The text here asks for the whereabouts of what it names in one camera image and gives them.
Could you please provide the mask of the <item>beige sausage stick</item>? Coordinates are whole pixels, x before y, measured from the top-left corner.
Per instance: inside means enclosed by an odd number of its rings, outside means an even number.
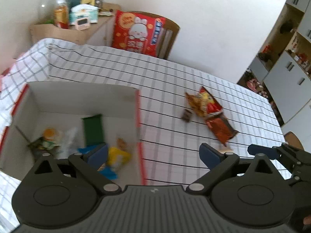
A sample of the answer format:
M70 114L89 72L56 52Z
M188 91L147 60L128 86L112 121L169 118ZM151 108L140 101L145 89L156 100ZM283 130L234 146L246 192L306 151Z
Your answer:
M233 153L233 150L230 149L230 148L221 148L221 149L219 149L219 152L222 153L222 154Z

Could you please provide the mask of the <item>blue snack packet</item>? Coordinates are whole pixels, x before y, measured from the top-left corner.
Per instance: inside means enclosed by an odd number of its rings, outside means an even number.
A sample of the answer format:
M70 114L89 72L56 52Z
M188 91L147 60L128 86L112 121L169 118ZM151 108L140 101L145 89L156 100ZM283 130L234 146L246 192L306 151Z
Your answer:
M98 172L109 180L116 180L118 178L118 175L107 165L107 162L105 164L104 169Z

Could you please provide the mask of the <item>yellow snack packet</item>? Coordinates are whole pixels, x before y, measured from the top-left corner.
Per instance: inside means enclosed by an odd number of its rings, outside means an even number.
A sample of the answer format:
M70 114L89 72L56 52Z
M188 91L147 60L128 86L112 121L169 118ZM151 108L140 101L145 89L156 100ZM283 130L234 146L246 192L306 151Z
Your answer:
M127 151L118 149L117 147L110 147L108 149L107 165L117 172L131 159L131 154Z

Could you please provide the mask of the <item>green snack packet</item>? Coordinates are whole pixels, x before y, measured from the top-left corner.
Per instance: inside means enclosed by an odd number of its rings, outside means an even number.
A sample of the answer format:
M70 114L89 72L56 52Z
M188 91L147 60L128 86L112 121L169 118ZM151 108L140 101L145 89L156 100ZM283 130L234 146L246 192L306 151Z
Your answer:
M105 142L101 114L85 117L82 121L86 146L98 145Z

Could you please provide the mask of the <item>dark red snack packet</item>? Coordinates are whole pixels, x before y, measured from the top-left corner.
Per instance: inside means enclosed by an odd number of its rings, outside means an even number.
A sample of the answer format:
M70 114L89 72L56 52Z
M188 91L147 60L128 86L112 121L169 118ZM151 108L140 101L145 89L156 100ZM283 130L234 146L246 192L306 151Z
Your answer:
M225 147L227 146L226 143L239 133L229 124L228 119L223 113L207 118L205 123L217 140Z

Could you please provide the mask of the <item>egg picture snack packet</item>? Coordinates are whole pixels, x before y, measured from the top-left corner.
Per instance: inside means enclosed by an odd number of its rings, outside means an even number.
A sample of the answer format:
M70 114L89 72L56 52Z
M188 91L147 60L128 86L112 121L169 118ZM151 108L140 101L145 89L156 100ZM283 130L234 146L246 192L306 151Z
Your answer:
M56 154L62 138L62 132L55 128L46 128L41 137L30 142L27 148L34 157L39 157L45 153Z

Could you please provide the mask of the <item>red yellow chip bag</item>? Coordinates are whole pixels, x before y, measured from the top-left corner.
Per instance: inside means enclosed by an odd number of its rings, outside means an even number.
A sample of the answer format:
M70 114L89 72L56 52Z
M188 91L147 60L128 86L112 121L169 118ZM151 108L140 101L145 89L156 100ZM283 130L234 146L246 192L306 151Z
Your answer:
M185 95L191 109L200 117L205 118L210 114L222 111L221 104L204 86L201 86L196 95L187 92L185 92Z

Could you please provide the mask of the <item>wooden chair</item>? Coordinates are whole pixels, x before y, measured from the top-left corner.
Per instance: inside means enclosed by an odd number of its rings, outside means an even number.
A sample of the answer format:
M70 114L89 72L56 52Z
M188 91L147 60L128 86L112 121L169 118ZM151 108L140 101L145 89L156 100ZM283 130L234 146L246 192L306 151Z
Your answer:
M284 138L288 145L298 148L300 150L304 150L302 143L293 132L289 131L284 135Z
M148 12L134 11L133 13L138 13L143 16L147 16L147 17L151 17L155 19L165 18L163 16L153 14L153 13L148 13ZM171 48L176 40L179 30L180 30L180 26L177 23L175 23L174 21L168 18L165 18L165 22L162 24L162 28L160 30L158 41L155 47L156 58L165 59L165 60L168 59L168 56L171 52ZM147 53L147 48L145 48L145 50L135 48L135 50L133 51L139 54L150 55Z

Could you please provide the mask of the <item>small brown candy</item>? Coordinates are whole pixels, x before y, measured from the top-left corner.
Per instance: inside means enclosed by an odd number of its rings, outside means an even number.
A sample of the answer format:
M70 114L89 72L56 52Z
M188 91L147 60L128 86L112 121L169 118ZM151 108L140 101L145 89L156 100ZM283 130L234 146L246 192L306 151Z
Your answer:
M181 119L184 120L185 122L189 123L192 119L192 115L193 115L192 111L190 111L188 109L184 109L182 116L181 116Z

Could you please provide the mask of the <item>checkered white tablecloth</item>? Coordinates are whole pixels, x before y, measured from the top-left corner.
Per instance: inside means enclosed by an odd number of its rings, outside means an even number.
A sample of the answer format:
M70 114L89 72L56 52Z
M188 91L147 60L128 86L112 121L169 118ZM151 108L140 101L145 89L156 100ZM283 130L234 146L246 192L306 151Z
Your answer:
M171 196L129 188L125 198L108 206L120 223L108 221L120 232L247 232L225 222L209 205L195 205L178 185L185 186L207 172L199 162L198 148L220 143L195 118L184 124L180 114L185 92L206 87L221 102L239 135L229 142L235 153L248 157L251 143L274 146L284 138L268 101L236 84L180 64L111 47L78 46L44 39L19 58L4 77L1 93L1 130L10 120L17 98L32 81L85 82L133 86L140 90L141 141L145 181L150 187L167 188Z

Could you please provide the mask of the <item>shoes on floor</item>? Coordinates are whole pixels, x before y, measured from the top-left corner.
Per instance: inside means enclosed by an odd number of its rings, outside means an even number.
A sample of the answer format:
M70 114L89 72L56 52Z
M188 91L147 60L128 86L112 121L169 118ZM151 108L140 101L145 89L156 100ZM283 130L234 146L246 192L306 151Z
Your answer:
M246 71L238 81L238 85L268 99L268 94L265 91L264 86L257 80L257 78L254 76L249 68L246 69Z

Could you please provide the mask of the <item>red and white cardboard box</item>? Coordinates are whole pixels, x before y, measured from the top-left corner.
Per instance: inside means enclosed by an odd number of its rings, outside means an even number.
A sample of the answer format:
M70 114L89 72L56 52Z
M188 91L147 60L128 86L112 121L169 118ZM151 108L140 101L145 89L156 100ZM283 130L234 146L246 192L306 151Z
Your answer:
M85 117L102 115L105 142L116 146L122 138L131 159L119 171L120 186L145 183L140 143L140 92L136 88L77 82L30 82L25 85L9 113L1 139L1 170L23 179L35 159L27 145L41 137L46 128L64 133L77 127L79 148L86 146Z

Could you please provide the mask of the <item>grey white wardrobe cabinet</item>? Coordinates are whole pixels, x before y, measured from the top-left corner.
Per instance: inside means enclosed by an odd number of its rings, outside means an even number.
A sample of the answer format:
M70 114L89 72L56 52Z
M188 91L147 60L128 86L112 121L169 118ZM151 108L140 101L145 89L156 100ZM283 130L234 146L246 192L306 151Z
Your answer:
M249 66L267 90L284 133L310 127L310 0L286 0Z

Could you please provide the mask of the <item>wooden side cabinet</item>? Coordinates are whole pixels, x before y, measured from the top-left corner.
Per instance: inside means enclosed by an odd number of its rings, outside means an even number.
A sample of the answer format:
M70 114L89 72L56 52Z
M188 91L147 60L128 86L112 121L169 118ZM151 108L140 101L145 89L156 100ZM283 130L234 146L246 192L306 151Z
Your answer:
M120 9L120 5L103 3L98 12L98 22L91 24L87 30L76 30L75 24L68 29L53 24L33 24L30 26L32 42L35 44L44 38L54 38L78 45L111 46L115 13Z

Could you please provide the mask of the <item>pink cloth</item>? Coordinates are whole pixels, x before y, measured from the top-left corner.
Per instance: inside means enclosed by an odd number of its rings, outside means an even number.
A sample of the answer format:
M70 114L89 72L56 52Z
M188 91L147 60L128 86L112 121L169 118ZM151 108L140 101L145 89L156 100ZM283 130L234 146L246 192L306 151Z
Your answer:
M0 81L2 81L2 79L10 72L10 70L11 70L11 66L10 67L8 67L6 70L4 70L2 73L1 73L1 75L0 75Z

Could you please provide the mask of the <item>red rabbit cushion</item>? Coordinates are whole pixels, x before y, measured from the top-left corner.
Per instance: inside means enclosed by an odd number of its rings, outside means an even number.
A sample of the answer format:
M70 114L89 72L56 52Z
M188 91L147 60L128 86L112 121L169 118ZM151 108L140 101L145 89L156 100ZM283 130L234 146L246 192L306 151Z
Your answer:
M154 18L141 13L118 10L112 47L155 57L158 38L165 22L163 17Z

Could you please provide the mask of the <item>white digital timer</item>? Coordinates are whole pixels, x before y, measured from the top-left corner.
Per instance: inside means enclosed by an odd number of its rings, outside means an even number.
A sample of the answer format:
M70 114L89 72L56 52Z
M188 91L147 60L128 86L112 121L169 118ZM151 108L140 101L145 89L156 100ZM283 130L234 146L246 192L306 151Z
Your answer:
M91 26L89 19L87 17L81 17L76 19L75 21L75 29L76 30L87 30Z

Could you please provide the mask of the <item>tissue pack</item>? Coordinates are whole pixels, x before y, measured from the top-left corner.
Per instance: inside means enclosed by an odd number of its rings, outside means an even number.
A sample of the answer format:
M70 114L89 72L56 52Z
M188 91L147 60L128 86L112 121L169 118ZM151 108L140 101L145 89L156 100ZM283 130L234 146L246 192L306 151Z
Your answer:
M69 12L69 22L70 25L74 25L77 19L88 18L89 23L98 22L98 12L99 8L89 4L79 4L72 7Z

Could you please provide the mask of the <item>orange drink bottle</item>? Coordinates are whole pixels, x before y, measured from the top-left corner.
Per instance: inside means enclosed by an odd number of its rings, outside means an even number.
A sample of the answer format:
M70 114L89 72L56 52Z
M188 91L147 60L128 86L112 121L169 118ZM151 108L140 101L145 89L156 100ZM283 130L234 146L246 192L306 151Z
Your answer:
M56 0L54 8L54 25L58 28L69 28L69 8L66 0Z

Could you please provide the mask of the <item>glass dome jar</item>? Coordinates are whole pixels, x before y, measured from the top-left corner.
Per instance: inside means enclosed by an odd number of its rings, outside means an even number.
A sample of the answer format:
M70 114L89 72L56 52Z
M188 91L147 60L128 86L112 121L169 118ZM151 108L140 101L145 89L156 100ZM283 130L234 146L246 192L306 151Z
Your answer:
M38 0L38 21L44 23L54 19L54 8L57 0Z

